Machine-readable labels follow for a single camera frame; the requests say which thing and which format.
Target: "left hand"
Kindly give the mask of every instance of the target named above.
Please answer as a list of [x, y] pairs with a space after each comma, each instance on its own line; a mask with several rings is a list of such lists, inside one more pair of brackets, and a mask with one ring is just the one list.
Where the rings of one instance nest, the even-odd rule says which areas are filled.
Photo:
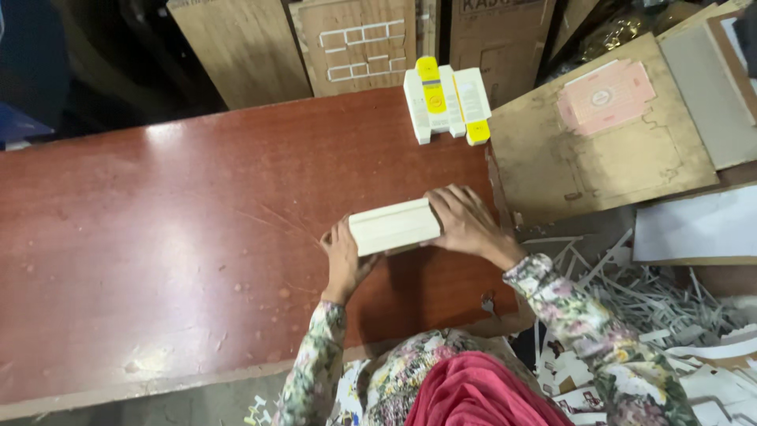
[[329, 285], [321, 300], [347, 305], [357, 286], [368, 276], [381, 258], [378, 253], [357, 257], [357, 243], [345, 215], [321, 237], [321, 247], [329, 255]]

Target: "person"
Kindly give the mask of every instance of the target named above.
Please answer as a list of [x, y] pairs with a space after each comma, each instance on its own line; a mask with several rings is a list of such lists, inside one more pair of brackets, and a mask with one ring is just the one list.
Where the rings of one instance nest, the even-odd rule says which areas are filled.
[[[497, 226], [470, 188], [450, 185], [425, 197], [444, 230], [429, 243], [479, 255], [504, 271], [504, 283], [524, 296], [563, 346], [589, 365], [608, 424], [699, 424], [665, 357], [641, 343], [592, 295], [558, 275], [547, 256], [529, 255], [512, 229]], [[273, 424], [326, 424], [342, 374], [344, 307], [379, 259], [358, 258], [346, 216], [321, 244], [329, 257], [329, 284], [287, 377]], [[486, 340], [455, 329], [429, 331], [384, 354], [365, 374], [361, 424], [571, 424], [502, 338]]]

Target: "floral shirt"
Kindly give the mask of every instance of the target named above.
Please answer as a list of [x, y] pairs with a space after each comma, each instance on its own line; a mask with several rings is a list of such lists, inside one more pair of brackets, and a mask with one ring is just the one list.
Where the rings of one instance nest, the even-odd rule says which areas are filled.
[[[559, 276], [545, 255], [531, 255], [503, 275], [566, 348], [595, 375], [610, 425], [697, 426], [686, 393], [665, 357], [639, 342], [576, 283]], [[321, 302], [313, 313], [294, 368], [282, 391], [273, 424], [326, 424], [342, 376], [344, 307]], [[402, 425], [418, 389], [436, 362], [457, 353], [489, 353], [538, 394], [536, 380], [504, 339], [482, 339], [454, 329], [415, 336], [357, 373], [365, 415], [361, 424]]]

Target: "yellow and white box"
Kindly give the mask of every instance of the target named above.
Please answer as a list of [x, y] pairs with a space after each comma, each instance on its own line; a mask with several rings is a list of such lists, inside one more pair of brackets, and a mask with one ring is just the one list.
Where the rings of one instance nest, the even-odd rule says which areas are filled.
[[431, 142], [433, 133], [465, 136], [468, 144], [489, 140], [487, 119], [491, 117], [484, 81], [478, 68], [452, 71], [437, 66], [436, 58], [425, 56], [405, 72], [405, 97], [418, 143]]

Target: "wooden table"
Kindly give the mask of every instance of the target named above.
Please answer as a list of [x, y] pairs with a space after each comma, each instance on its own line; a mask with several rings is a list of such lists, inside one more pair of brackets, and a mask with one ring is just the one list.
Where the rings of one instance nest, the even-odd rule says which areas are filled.
[[[0, 418], [290, 365], [328, 279], [322, 233], [452, 182], [494, 209], [485, 149], [419, 146], [392, 88], [0, 153]], [[482, 259], [394, 256], [346, 344], [486, 318], [490, 289], [516, 310]]]

